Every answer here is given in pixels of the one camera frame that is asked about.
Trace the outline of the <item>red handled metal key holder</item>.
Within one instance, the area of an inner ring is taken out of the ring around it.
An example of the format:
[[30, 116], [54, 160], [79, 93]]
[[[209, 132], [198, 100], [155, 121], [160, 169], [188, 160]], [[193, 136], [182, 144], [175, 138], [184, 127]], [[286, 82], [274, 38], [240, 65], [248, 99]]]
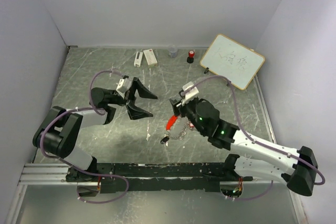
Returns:
[[172, 116], [166, 125], [166, 133], [171, 140], [182, 140], [189, 129], [190, 122], [187, 117]]

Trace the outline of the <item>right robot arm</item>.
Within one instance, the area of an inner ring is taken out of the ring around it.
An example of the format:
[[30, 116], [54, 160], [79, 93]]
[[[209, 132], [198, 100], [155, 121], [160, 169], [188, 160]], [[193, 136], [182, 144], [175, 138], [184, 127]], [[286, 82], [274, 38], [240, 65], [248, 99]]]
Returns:
[[220, 118], [220, 112], [207, 100], [194, 98], [188, 102], [170, 98], [173, 113], [186, 117], [214, 147], [247, 156], [280, 170], [279, 180], [293, 192], [312, 196], [318, 164], [311, 148], [289, 148], [271, 143]]

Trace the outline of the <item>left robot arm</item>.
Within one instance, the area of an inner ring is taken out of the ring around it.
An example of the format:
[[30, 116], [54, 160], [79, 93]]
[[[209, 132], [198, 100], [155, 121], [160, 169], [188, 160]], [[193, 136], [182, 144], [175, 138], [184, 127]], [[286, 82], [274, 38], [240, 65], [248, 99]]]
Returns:
[[90, 182], [97, 178], [97, 160], [76, 146], [82, 128], [109, 124], [115, 115], [115, 106], [124, 106], [130, 120], [151, 118], [153, 114], [135, 105], [136, 95], [157, 99], [138, 78], [120, 79], [115, 90], [93, 88], [90, 106], [70, 109], [54, 106], [50, 109], [33, 137], [33, 145], [79, 168], [79, 175]]

